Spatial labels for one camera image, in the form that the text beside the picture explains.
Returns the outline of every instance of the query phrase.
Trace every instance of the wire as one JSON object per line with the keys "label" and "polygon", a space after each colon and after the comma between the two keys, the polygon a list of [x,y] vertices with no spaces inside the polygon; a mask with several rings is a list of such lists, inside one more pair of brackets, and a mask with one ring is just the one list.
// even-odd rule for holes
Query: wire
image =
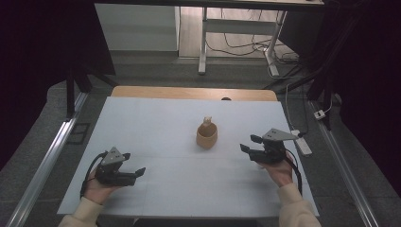
{"label": "wire", "polygon": [[268,73],[269,73],[269,76],[272,78],[272,79],[292,79],[292,78],[301,78],[300,76],[292,76],[292,75],[295,75],[295,74],[297,74],[299,71],[301,71],[304,67],[302,66],[301,68],[299,68],[299,69],[297,69],[295,72],[292,72],[295,68],[297,68],[298,66],[300,66],[300,64],[297,64],[297,65],[295,65],[294,67],[292,67],[285,75],[283,75],[282,77],[275,77],[275,76],[273,76],[272,74],[271,74],[271,70],[270,70],[270,66],[273,64],[273,62],[271,62],[269,65],[268,65]]}
{"label": "wire", "polygon": [[[263,12],[263,10],[260,10],[259,17],[258,17],[258,19],[257,19],[258,21],[260,21],[260,18],[261,18],[261,16],[262,16],[262,12]],[[254,17],[254,15],[255,15],[255,10],[253,9],[252,15],[251,15],[251,17],[249,18],[249,20],[251,20],[251,19]],[[222,19],[225,19],[225,14],[224,14],[223,9],[220,9],[220,16],[221,16]],[[263,47],[266,47],[266,48],[269,47],[268,44],[264,44],[264,43],[265,43],[265,42],[269,42],[270,39],[264,40],[264,41],[255,42],[255,41],[254,41],[254,35],[253,35],[250,44],[231,45],[231,44],[229,44],[229,42],[228,42],[226,33],[223,33],[223,35],[224,35],[224,40],[225,40],[227,46],[229,46],[229,47],[231,47],[231,48],[240,48],[240,47],[252,46],[252,47],[253,47],[253,51],[248,52],[248,53],[244,53],[244,54],[236,54],[236,53],[233,53],[233,52],[230,52],[230,51],[212,48],[212,47],[209,45],[209,43],[207,42],[207,40],[206,40],[207,46],[208,46],[211,50],[213,50],[213,51],[222,52],[222,53],[230,54],[230,55],[234,55],[234,56],[246,56],[246,55],[250,55],[250,54],[254,53],[255,51],[263,51],[263,50],[261,49],[261,48],[263,48]]]}
{"label": "wire", "polygon": [[289,85],[290,85],[290,83],[287,84],[287,88],[286,88],[286,109],[287,109],[287,117],[288,117],[289,125],[292,127],[293,130],[295,130],[294,126],[292,125],[291,118],[289,117],[289,111],[288,111],[287,96],[288,96],[288,86],[289,86]]}
{"label": "wire", "polygon": [[302,106],[304,108],[304,116],[305,116],[305,123],[306,123],[306,131],[305,132],[300,132],[302,134],[302,136],[304,136],[305,134],[309,133],[309,124],[307,122],[307,115],[306,115],[306,107],[305,107],[305,97],[304,97],[304,85],[301,85],[301,93],[302,93]]}
{"label": "wire", "polygon": [[[287,118],[288,118],[288,122],[289,122],[289,125],[292,127],[292,129],[293,130],[295,130],[295,128],[294,128],[294,125],[292,124],[292,122],[291,122],[291,118],[290,118],[290,116],[289,116],[289,110],[288,110],[288,86],[290,85],[290,83],[289,84],[287,84],[287,87],[286,87],[286,110],[287,110]],[[302,136],[304,136],[304,135],[306,135],[306,134],[308,134],[309,133],[309,123],[308,123],[308,121],[307,121],[307,115],[306,115],[306,107],[305,107],[305,99],[304,99],[304,85],[302,85],[301,86],[301,94],[302,94],[302,104],[303,104],[303,109],[304,109],[304,116],[305,116],[305,123],[306,123],[306,131],[300,131],[300,133],[299,133],[299,137],[302,137]]]}
{"label": "wire", "polygon": [[91,170],[92,170],[92,168],[94,167],[94,165],[95,165],[97,159],[106,157],[107,153],[108,153],[108,152],[105,151],[105,152],[103,152],[103,153],[98,154],[97,157],[92,161],[91,165],[90,165],[89,168],[88,168],[88,171],[86,172],[85,179],[84,179],[83,182],[82,182],[82,187],[80,188],[80,193],[79,193],[79,197],[80,197],[80,198],[82,198],[83,195],[85,194],[85,191],[86,191],[86,184],[87,184],[89,181],[92,180],[92,179],[90,179],[90,180],[86,180],[86,179],[89,178],[89,174],[91,174]]}
{"label": "wire", "polygon": [[226,53],[226,54],[230,54],[230,55],[235,55],[235,56],[246,56],[246,55],[250,55],[250,54],[252,54],[252,53],[254,53],[257,49],[255,49],[255,48],[253,48],[253,51],[251,51],[251,52],[248,52],[248,53],[245,53],[245,54],[236,54],[236,53],[232,53],[232,52],[229,52],[229,51],[225,51],[225,50],[219,50],[219,49],[214,49],[214,48],[212,48],[210,45],[209,45],[209,43],[206,41],[206,45],[207,45],[207,47],[209,47],[211,50],[213,50],[213,51],[217,51],[217,52],[222,52],[222,53]]}
{"label": "wire", "polygon": [[295,165],[298,167],[298,161],[297,161],[297,158],[295,158],[294,153],[292,153],[292,151],[287,148],[286,148],[286,151],[288,151],[292,155],[292,158],[294,158],[294,160],[295,160]]}
{"label": "wire", "polygon": [[330,98],[330,107],[326,111],[324,111],[324,113],[326,114],[327,112],[329,112],[332,106],[333,106],[333,98]]}
{"label": "wire", "polygon": [[297,179],[298,179],[298,190],[300,191],[301,196],[302,196],[302,177],[301,177],[301,172],[298,169],[298,167],[296,165],[294,165],[294,163],[292,163],[291,160],[287,156],[284,158],[284,160],[286,160],[286,162],[289,163],[289,165],[292,167],[292,169],[294,169],[295,175],[297,176]]}

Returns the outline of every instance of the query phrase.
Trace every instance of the white wall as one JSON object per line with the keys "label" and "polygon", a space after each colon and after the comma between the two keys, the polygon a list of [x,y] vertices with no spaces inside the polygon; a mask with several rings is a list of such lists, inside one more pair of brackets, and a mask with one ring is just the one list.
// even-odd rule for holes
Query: white wall
{"label": "white wall", "polygon": [[178,50],[177,7],[96,4],[110,50]]}

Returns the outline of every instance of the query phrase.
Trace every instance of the white table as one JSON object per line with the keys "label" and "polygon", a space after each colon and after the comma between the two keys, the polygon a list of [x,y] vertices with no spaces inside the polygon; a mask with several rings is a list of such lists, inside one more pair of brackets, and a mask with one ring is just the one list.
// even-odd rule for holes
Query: white table
{"label": "white table", "polygon": [[[206,115],[218,126],[218,141],[204,150],[195,142]],[[131,158],[120,171],[146,167],[135,186],[119,189],[102,214],[127,218],[277,217],[277,186],[266,170],[251,162],[239,144],[261,149],[250,134],[271,128],[289,131],[280,102],[108,97],[58,214],[71,214],[79,203],[89,164],[117,147]],[[286,148],[294,151],[293,142]],[[304,198],[318,215],[304,170]]]}

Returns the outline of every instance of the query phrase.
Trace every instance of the beige sleeve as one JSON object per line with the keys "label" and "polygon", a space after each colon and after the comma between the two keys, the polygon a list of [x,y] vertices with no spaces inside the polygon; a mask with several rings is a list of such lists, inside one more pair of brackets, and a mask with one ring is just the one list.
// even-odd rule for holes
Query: beige sleeve
{"label": "beige sleeve", "polygon": [[280,227],[321,226],[316,219],[309,201],[305,201],[294,183],[278,189],[278,196],[282,203],[280,210]]}
{"label": "beige sleeve", "polygon": [[64,216],[59,227],[96,227],[96,220],[102,209],[102,205],[82,197],[76,212]]}

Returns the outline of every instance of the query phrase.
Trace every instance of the floor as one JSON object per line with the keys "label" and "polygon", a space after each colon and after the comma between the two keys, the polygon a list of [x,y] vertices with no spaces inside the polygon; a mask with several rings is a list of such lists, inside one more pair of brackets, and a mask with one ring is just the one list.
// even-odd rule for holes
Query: floor
{"label": "floor", "polygon": [[[109,78],[121,85],[263,89],[275,81],[269,77],[266,60],[263,58],[211,57],[208,59],[207,73],[201,77],[198,75],[197,59],[193,57],[179,58],[163,53],[138,56],[134,53],[119,52],[112,52],[112,56],[116,76]],[[281,73],[286,73],[292,66],[280,64],[278,67]],[[91,76],[90,79],[94,89],[83,106],[76,131],[68,137],[61,156],[27,217],[25,226],[56,226],[62,218],[56,214],[57,209],[90,139],[103,103],[113,89],[96,77]],[[296,79],[287,79],[272,89],[282,89]],[[368,226],[362,221],[356,203],[333,161],[332,153],[324,142],[319,127],[320,122],[314,119],[313,111],[305,100],[308,86],[309,84],[306,84],[304,88],[291,91],[288,93],[288,98],[279,95],[278,99],[282,102],[286,114],[289,114],[288,123],[291,122],[300,131],[308,130],[305,140],[314,153],[310,157],[302,157],[300,161],[305,167],[321,214],[319,220],[323,226]],[[65,119],[65,106],[65,83],[62,82],[48,91],[48,101],[41,116],[12,159],[0,172],[0,226],[6,226],[55,138]],[[339,111],[340,102],[335,99],[331,110],[332,132],[367,201],[372,206],[379,226],[399,226],[400,198],[367,151],[341,123]],[[84,129],[85,133],[80,133],[79,129]],[[132,226],[133,223],[129,218],[113,217],[100,217],[99,221],[102,226]],[[258,221],[262,226],[278,226],[277,218]]]}

